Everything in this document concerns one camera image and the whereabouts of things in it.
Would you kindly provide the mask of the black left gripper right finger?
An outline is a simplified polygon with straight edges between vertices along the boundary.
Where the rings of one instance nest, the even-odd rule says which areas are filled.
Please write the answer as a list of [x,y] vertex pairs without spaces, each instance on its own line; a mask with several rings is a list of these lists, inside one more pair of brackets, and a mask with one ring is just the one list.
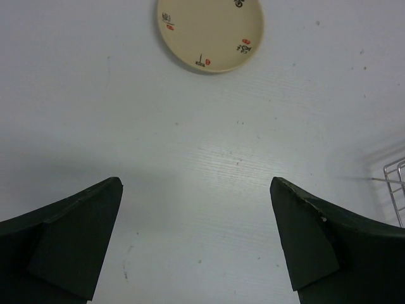
[[404,303],[404,229],[275,177],[270,196],[301,303]]

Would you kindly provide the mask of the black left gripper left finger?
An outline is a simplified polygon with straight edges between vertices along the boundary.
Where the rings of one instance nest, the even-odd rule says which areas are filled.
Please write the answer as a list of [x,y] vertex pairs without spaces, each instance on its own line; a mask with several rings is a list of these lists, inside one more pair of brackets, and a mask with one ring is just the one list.
[[92,301],[123,194],[118,177],[1,222],[1,303]]

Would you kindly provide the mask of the beige plate with characters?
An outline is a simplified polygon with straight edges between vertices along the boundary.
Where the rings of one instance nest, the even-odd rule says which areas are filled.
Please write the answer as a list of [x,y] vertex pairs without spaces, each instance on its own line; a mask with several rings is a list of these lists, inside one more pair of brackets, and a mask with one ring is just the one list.
[[168,49],[204,73],[229,72],[247,63],[265,31],[259,1],[162,0],[156,14]]

